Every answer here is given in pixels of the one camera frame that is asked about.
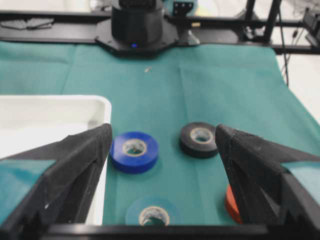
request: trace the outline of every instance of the white tray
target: white tray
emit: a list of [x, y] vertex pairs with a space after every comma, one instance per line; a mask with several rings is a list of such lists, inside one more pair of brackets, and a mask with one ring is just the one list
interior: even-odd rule
[[[110, 120], [111, 104], [101, 96], [1, 95], [0, 158], [60, 141]], [[86, 224], [102, 224], [106, 173], [107, 161]]]

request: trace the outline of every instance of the black tape roll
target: black tape roll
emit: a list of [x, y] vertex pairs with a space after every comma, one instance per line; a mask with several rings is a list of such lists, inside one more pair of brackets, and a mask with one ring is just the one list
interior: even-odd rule
[[192, 122], [180, 132], [180, 147], [192, 157], [206, 159], [218, 153], [216, 127], [205, 122]]

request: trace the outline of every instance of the tape roll hole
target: tape roll hole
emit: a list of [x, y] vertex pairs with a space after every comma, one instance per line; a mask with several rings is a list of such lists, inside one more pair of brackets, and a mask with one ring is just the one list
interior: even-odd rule
[[196, 127], [192, 129], [190, 137], [198, 144], [208, 144], [214, 139], [212, 132], [204, 127]]
[[130, 139], [123, 144], [122, 151], [130, 157], [139, 157], [146, 153], [147, 145], [140, 139]]
[[170, 217], [166, 210], [158, 206], [145, 208], [139, 216], [141, 226], [168, 226]]

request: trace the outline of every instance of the green cloth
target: green cloth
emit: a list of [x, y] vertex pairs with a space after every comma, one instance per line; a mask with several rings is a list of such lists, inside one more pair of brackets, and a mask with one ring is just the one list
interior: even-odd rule
[[182, 224], [233, 224], [220, 157], [195, 159], [179, 148], [180, 129], [190, 122], [225, 124], [320, 154], [319, 125], [264, 47], [201, 45], [124, 58], [95, 45], [1, 42], [0, 93], [104, 96], [114, 137], [142, 131], [157, 140], [158, 162], [146, 173], [121, 173], [108, 161], [104, 224], [124, 224], [128, 207], [144, 196], [168, 199]]

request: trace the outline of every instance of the small debris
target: small debris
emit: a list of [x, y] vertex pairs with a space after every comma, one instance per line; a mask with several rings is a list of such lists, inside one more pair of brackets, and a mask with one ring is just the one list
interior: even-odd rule
[[147, 68], [144, 70], [144, 72], [145, 72], [145, 73], [148, 73], [151, 69], [152, 69], [152, 66], [149, 66], [149, 67], [147, 67]]

